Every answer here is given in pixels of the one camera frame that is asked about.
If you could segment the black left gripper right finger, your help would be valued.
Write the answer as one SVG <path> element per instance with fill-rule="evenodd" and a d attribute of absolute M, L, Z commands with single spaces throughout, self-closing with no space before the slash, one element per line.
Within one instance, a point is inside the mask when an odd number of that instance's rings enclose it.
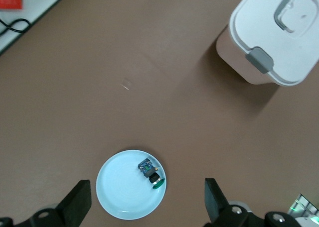
<path fill-rule="evenodd" d="M 298 227 L 283 212 L 268 212 L 262 219 L 238 204 L 229 204 L 214 178 L 205 178 L 204 202 L 210 222 L 204 227 Z"/>

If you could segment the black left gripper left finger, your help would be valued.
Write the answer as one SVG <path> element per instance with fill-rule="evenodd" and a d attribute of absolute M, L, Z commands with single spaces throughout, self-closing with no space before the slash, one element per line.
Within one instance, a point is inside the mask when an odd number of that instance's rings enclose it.
<path fill-rule="evenodd" d="M 81 180 L 57 205 L 42 208 L 17 224 L 2 217 L 0 227 L 80 227 L 91 206 L 90 180 Z"/>

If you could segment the light blue round plate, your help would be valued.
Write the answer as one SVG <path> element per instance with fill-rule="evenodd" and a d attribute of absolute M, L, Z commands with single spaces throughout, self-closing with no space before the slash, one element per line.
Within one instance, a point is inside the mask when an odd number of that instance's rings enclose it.
<path fill-rule="evenodd" d="M 165 178 L 158 189 L 139 171 L 138 164 L 148 158 L 158 174 Z M 96 179 L 96 194 L 103 209 L 121 220 L 137 220 L 152 213 L 166 192 L 163 165 L 153 155 L 141 150 L 126 150 L 110 157 Z"/>

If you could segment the white lunch box grey latches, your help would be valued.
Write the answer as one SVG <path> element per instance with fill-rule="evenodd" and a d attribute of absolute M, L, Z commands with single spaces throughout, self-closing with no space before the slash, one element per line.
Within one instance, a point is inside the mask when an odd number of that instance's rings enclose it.
<path fill-rule="evenodd" d="M 241 0 L 216 50 L 250 84 L 295 86 L 319 62 L 319 0 Z"/>

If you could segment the green blue push button switch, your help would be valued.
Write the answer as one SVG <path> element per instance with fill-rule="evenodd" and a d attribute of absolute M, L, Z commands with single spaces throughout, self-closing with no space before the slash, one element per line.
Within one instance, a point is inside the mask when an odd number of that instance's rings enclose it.
<path fill-rule="evenodd" d="M 164 184 L 165 178 L 162 178 L 158 174 L 158 168 L 154 167 L 153 163 L 148 158 L 144 159 L 138 164 L 138 169 L 153 185 L 154 190 L 158 189 Z"/>

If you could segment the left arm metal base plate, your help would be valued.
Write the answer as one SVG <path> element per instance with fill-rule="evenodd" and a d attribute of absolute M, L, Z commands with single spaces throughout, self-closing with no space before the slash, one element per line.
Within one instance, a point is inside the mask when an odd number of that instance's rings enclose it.
<path fill-rule="evenodd" d="M 288 214 L 294 218 L 319 217 L 319 209 L 313 205 L 304 195 L 299 194 L 288 210 Z"/>

